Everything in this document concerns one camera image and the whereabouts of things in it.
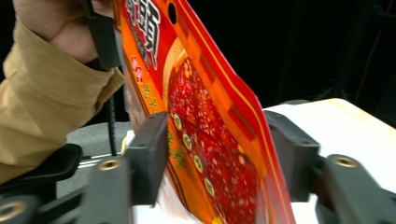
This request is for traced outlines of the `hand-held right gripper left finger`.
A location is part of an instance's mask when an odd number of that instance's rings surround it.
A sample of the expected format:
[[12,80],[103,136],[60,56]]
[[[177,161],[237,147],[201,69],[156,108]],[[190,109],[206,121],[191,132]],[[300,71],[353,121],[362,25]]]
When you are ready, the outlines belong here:
[[157,201],[169,157],[167,124],[166,112],[147,117],[124,154],[131,164],[133,205],[154,205]]

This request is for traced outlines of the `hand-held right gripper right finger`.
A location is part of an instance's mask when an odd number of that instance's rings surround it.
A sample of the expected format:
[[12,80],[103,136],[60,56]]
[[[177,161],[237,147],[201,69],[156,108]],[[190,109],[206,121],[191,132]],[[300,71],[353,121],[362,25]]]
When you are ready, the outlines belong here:
[[311,168],[315,165],[320,143],[282,114],[264,111],[270,133],[293,203],[308,202]]

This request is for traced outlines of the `orange red seasoning packet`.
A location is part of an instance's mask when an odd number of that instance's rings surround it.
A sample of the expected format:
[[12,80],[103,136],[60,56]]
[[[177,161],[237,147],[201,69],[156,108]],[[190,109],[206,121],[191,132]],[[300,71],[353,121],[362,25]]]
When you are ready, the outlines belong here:
[[296,224],[262,107],[187,0],[113,0],[130,118],[169,116],[163,203],[202,224]]

